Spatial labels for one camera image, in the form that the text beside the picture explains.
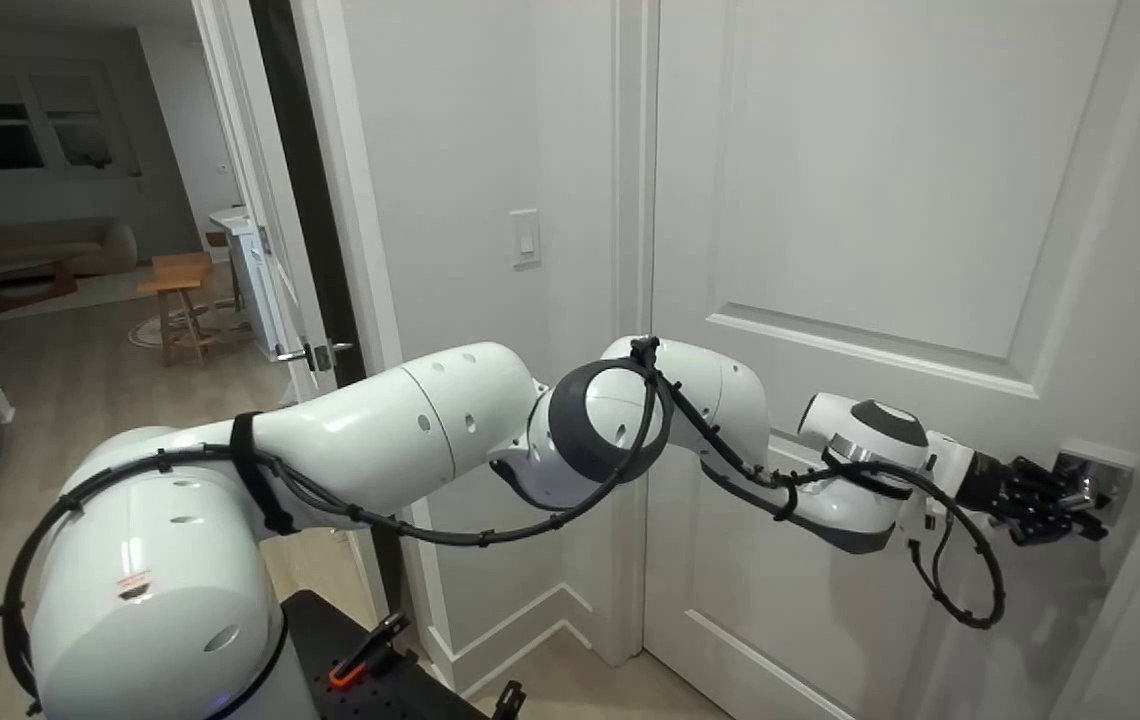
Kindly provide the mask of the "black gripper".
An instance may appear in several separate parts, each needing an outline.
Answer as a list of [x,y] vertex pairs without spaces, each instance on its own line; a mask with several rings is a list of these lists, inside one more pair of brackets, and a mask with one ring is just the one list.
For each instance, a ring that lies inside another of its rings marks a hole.
[[995,460],[976,453],[954,499],[987,511],[1015,544],[1102,538],[1107,528],[1091,511],[1110,503],[1110,472],[1095,460],[1058,460],[1050,472],[1029,456]]

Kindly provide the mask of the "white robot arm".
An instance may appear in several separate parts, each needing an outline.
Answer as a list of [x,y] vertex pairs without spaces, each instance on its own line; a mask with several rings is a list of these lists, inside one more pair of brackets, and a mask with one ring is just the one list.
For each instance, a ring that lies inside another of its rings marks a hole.
[[1077,472],[995,460],[912,410],[821,392],[806,472],[768,463],[759,376],[711,349],[620,337],[544,383],[504,345],[430,350],[327,395],[194,429],[131,429],[64,478],[0,597],[0,649],[44,720],[315,720],[294,622],[260,544],[315,525],[408,538],[400,514],[487,469],[554,532],[668,446],[727,497],[845,553],[919,503],[973,544],[1102,532]]

